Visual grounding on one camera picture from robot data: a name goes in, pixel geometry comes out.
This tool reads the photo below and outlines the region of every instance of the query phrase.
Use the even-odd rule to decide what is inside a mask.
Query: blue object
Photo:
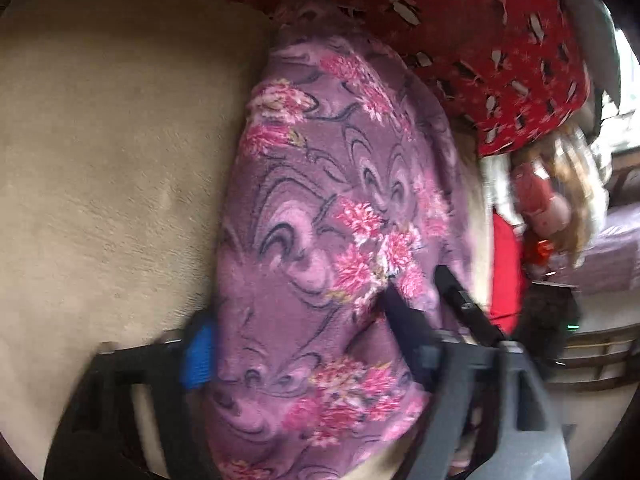
[[[211,378],[213,356],[214,329],[212,323],[204,324],[197,332],[191,344],[184,351],[180,382],[190,390],[208,383]]]

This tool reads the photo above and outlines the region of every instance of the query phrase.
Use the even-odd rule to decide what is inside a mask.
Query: purple floral fabric
[[[428,403],[377,292],[394,282],[457,329],[432,282],[468,283],[458,158],[436,98],[383,43],[326,4],[283,26],[230,178],[218,255],[210,452],[228,480],[340,478]]]

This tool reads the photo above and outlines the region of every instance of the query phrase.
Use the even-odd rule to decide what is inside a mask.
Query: red patterned cloth
[[[267,13],[281,0],[235,0]],[[386,41],[450,118],[478,131],[480,155],[559,126],[588,79],[559,0],[333,0]]]

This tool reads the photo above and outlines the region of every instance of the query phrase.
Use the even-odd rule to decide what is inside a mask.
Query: red cloth
[[[520,252],[513,228],[494,211],[494,280],[489,318],[504,333],[515,328],[521,307]]]
[[[236,0],[267,13],[281,0]],[[393,47],[479,154],[515,150],[580,108],[588,80],[559,0],[333,0]]]

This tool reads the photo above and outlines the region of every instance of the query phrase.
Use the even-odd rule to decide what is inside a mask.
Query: red fabric
[[[236,0],[267,13],[280,0]],[[333,0],[393,47],[479,154],[515,150],[577,110],[588,80],[559,0]]]
[[[494,211],[494,283],[489,318],[504,333],[515,328],[521,307],[520,251],[513,228]]]

